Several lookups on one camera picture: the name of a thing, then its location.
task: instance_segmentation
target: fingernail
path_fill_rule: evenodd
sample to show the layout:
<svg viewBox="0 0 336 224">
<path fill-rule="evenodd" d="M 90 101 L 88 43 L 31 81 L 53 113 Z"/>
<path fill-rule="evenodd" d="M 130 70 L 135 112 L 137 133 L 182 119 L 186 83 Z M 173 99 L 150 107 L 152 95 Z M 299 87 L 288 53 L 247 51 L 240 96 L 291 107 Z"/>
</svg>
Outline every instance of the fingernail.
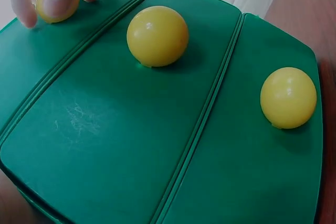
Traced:
<svg viewBox="0 0 336 224">
<path fill-rule="evenodd" d="M 44 12 L 52 18 L 64 15 L 71 6 L 72 0 L 44 0 Z"/>
</svg>

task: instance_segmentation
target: scratch mark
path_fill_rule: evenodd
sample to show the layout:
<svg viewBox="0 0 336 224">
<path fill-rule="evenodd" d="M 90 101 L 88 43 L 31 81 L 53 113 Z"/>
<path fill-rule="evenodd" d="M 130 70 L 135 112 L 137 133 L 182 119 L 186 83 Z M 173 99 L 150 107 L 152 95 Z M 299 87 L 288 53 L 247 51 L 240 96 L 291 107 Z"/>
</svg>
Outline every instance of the scratch mark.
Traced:
<svg viewBox="0 0 336 224">
<path fill-rule="evenodd" d="M 86 112 L 76 101 L 75 106 L 66 107 L 72 128 L 77 132 L 77 138 L 80 138 L 83 131 L 98 135 L 100 125 L 97 122 L 95 114 Z"/>
</svg>

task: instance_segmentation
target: brown table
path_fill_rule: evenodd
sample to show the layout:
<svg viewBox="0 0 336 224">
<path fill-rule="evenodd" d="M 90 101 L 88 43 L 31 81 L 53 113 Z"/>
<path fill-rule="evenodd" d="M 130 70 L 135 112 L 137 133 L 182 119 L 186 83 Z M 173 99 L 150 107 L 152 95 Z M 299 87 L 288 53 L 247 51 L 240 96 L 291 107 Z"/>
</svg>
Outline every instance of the brown table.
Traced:
<svg viewBox="0 0 336 224">
<path fill-rule="evenodd" d="M 324 116 L 324 158 L 316 223 L 336 223 L 336 0 L 274 0 L 265 18 L 315 52 Z"/>
</svg>

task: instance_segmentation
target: green tray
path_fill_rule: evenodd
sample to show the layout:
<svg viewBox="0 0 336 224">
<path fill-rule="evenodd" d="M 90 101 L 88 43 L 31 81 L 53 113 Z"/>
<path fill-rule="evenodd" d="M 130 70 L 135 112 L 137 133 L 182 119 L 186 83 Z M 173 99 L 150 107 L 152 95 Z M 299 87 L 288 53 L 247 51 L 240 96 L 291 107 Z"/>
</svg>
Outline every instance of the green tray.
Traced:
<svg viewBox="0 0 336 224">
<path fill-rule="evenodd" d="M 190 43 L 141 66 L 126 31 L 164 5 Z M 304 44 L 220 0 L 81 2 L 67 21 L 0 33 L 1 169 L 60 223 L 313 223 L 322 160 L 318 69 Z M 313 80 L 311 120 L 278 130 L 260 108 L 269 74 Z"/>
</svg>

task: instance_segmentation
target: ball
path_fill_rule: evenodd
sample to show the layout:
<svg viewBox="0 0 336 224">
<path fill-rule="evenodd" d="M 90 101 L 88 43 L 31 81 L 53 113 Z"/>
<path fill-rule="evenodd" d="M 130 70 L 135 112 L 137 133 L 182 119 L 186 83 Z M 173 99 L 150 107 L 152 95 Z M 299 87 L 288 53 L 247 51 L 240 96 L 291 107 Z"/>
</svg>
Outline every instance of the ball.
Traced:
<svg viewBox="0 0 336 224">
<path fill-rule="evenodd" d="M 45 14 L 43 3 L 44 3 L 44 0 L 36 0 L 35 2 L 36 12 L 45 22 L 49 24 L 61 22 L 61 21 L 64 21 L 70 18 L 75 13 L 75 11 L 78 9 L 78 6 L 79 6 L 79 0 L 73 0 L 71 7 L 64 15 L 62 15 L 61 17 L 53 18 Z"/>
<path fill-rule="evenodd" d="M 260 104 L 265 117 L 279 129 L 294 129 L 313 115 L 317 93 L 310 77 L 300 69 L 286 67 L 264 82 Z"/>
<path fill-rule="evenodd" d="M 144 66 L 163 67 L 176 62 L 189 40 L 183 17 L 165 6 L 140 11 L 127 29 L 127 44 L 133 56 Z"/>
</svg>

